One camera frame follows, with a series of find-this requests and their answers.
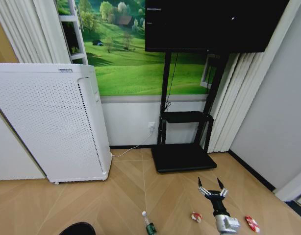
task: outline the baseboard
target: baseboard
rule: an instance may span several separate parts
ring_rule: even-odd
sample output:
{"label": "baseboard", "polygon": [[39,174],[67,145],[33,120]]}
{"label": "baseboard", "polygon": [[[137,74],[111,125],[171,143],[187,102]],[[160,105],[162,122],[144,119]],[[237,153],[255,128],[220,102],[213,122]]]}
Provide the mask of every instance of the baseboard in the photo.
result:
{"label": "baseboard", "polygon": [[[134,148],[136,145],[114,145],[110,146],[110,149],[129,149]],[[156,144],[143,144],[139,145],[136,148],[153,148]]]}
{"label": "baseboard", "polygon": [[295,201],[286,202],[286,204],[291,207],[299,216],[301,216],[301,206]]}
{"label": "baseboard", "polygon": [[231,149],[229,149],[228,153],[238,162],[240,163],[249,173],[251,173],[256,179],[259,180],[266,188],[270,191],[274,191],[276,188],[271,183],[269,183],[263,176],[261,176],[256,170],[254,170],[250,165],[248,165],[245,161],[243,161],[238,155],[236,155]]}

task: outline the black metal stand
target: black metal stand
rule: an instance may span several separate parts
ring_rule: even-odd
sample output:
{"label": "black metal stand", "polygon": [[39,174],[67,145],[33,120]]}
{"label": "black metal stand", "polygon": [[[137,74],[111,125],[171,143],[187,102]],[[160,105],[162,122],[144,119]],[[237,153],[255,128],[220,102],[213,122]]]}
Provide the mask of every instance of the black metal stand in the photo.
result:
{"label": "black metal stand", "polygon": [[[165,54],[165,67],[162,83],[160,117],[158,126],[157,145],[152,148],[154,163],[158,172],[172,172],[185,170],[199,170],[216,168],[216,163],[207,154],[213,117],[209,114],[213,105],[220,80],[225,70],[228,54],[222,54],[217,66],[216,74],[210,88],[203,112],[165,112],[171,52]],[[194,143],[166,144],[166,125],[168,123],[198,122],[198,129]],[[204,149],[200,140],[205,124],[208,123]]]}

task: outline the television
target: television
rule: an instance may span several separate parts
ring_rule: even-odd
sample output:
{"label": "television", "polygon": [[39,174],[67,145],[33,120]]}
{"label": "television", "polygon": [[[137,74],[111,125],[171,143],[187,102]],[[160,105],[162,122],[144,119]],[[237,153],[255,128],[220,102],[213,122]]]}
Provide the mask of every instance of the television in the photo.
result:
{"label": "television", "polygon": [[146,0],[145,50],[262,52],[289,0]]}

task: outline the shoe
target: shoe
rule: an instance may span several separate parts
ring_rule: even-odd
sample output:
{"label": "shoe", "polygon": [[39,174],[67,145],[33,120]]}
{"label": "shoe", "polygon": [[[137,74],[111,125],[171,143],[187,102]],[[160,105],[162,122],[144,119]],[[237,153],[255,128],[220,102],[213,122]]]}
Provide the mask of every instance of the shoe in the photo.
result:
{"label": "shoe", "polygon": [[67,227],[60,235],[96,235],[96,233],[89,223],[78,222]]}

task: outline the toy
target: toy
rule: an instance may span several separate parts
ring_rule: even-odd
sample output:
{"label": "toy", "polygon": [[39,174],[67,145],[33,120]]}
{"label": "toy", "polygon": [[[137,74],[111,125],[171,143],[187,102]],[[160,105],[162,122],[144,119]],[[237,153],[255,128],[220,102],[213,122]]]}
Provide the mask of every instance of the toy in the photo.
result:
{"label": "toy", "polygon": [[191,214],[191,218],[192,218],[193,220],[195,220],[196,222],[198,222],[198,223],[201,223],[201,220],[203,219],[203,217],[202,217],[201,214],[195,213],[195,212],[193,212],[193,213]]}
{"label": "toy", "polygon": [[245,220],[247,221],[249,227],[256,233],[260,232],[260,228],[255,220],[253,220],[250,216],[245,216]]}

